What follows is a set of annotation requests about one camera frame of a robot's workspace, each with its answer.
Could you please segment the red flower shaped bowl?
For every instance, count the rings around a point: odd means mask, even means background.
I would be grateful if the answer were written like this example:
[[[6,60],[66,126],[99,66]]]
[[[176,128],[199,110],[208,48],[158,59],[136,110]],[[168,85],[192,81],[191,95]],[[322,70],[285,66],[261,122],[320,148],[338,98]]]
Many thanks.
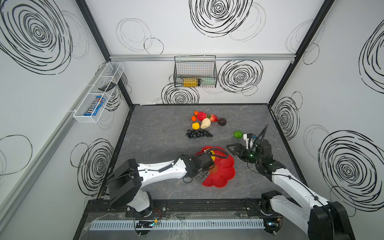
[[[236,175],[235,160],[221,147],[206,146],[195,155],[207,152],[209,149],[217,149],[210,151],[211,154],[215,155],[212,156],[215,166],[208,171],[208,176],[202,182],[202,185],[207,188],[224,188]]]

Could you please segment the dark purple plum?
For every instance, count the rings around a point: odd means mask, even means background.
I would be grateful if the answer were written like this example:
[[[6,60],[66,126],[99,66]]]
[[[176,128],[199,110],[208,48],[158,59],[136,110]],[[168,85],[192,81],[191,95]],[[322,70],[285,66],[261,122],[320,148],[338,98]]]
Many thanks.
[[[218,124],[220,126],[225,126],[227,124],[227,120],[225,118],[218,119]]]

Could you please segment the large yellow lemon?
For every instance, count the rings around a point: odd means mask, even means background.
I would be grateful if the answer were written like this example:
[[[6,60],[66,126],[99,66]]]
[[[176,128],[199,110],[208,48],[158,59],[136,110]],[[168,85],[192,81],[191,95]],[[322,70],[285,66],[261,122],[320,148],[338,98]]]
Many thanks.
[[[211,156],[211,159],[212,159],[213,161],[215,161],[216,156],[215,156],[215,152],[214,152],[214,151],[210,151],[210,156]]]

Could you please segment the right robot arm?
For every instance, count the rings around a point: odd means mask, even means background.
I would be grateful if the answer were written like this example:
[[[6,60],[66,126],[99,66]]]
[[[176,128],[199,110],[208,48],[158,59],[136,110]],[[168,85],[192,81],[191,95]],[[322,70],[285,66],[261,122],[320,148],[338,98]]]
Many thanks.
[[[263,214],[279,214],[307,234],[311,240],[353,240],[354,231],[345,207],[321,197],[298,180],[281,162],[274,159],[268,141],[255,140],[249,146],[240,143],[226,146],[243,162],[254,164],[256,172],[283,189],[292,199],[278,191],[262,194]]]

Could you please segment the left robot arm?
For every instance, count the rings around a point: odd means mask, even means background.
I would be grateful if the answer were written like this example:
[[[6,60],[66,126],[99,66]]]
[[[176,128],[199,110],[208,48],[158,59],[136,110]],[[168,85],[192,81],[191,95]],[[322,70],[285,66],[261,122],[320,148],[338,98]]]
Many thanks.
[[[214,151],[201,154],[180,154],[175,160],[142,164],[129,159],[109,174],[107,187],[112,208],[128,206],[137,212],[152,210],[152,197],[143,187],[165,180],[189,180],[214,167]]]

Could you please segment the beige potato shaped fruit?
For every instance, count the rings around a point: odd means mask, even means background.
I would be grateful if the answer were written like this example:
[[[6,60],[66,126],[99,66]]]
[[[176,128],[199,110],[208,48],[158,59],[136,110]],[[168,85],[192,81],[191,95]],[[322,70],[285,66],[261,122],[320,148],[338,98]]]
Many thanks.
[[[204,129],[209,128],[210,126],[211,126],[211,120],[209,118],[205,118],[202,120],[200,128],[204,130]]]

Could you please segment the green lime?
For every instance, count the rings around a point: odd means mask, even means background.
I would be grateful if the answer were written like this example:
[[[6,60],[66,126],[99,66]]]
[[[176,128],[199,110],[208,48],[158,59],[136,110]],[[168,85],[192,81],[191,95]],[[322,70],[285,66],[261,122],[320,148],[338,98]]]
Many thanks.
[[[237,139],[241,139],[241,138],[243,138],[243,132],[241,132],[241,131],[235,131],[234,133],[233,133],[233,136],[235,137],[235,138],[237,138]]]

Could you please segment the red strawberry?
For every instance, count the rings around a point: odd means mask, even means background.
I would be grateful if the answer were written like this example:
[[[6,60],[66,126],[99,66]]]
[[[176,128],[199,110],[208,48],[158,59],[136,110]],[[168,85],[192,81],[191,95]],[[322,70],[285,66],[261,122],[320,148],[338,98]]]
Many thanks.
[[[213,114],[211,114],[209,116],[209,119],[211,122],[217,122],[219,120],[218,117],[216,115],[213,115]]]

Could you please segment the small yellow lemon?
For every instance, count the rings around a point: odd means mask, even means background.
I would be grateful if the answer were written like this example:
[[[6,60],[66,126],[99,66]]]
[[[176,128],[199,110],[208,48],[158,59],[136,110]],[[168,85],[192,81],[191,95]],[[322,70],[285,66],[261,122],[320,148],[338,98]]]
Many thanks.
[[[192,124],[192,129],[193,130],[199,130],[200,129],[200,124],[198,122],[195,122]]]

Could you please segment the green box in basket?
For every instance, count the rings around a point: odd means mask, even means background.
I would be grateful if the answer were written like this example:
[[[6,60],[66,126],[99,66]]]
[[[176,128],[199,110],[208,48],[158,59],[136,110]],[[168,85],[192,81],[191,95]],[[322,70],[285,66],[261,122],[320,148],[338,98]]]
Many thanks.
[[[215,77],[207,77],[200,79],[200,86],[203,88],[215,88],[217,84],[217,79]]]

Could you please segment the yellow box in basket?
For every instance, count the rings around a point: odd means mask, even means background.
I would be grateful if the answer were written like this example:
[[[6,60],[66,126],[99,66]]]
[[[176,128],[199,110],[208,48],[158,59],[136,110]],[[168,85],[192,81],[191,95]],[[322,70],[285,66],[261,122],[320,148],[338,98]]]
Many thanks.
[[[195,88],[200,84],[200,80],[196,78],[184,78],[183,79],[183,87],[184,88]]]

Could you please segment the black remote control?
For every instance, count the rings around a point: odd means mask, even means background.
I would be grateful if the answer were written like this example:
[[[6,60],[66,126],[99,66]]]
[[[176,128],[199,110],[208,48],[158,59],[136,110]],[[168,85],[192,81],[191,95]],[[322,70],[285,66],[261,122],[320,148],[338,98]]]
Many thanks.
[[[115,83],[109,83],[109,84],[106,84],[100,88],[98,88],[99,91],[101,92],[109,92],[110,90],[114,89],[117,85]]]

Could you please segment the blue candy packet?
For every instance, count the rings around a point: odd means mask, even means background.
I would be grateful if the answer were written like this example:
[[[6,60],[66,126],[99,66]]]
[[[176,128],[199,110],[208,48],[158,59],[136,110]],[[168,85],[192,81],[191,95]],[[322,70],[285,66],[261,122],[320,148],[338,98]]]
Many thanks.
[[[103,97],[97,96],[89,106],[89,108],[85,111],[84,116],[96,116],[99,109],[105,103],[105,99]]]

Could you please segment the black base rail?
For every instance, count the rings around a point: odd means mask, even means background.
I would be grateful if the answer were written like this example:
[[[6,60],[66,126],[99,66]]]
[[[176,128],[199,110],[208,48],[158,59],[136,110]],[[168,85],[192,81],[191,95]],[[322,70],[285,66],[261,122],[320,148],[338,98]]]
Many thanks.
[[[278,218],[277,213],[265,214],[261,199],[179,199],[153,200],[146,210],[137,212],[133,207],[112,207],[110,200],[90,200],[83,216],[89,214],[123,214],[124,217],[168,217],[173,213],[234,212],[246,217]]]

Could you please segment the aluminium wall rail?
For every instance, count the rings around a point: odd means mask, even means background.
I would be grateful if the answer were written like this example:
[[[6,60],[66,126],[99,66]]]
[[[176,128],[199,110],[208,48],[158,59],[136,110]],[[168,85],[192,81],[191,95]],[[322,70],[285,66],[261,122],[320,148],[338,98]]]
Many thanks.
[[[115,62],[145,62],[145,61],[294,61],[295,54],[161,54],[161,55],[111,55]]]

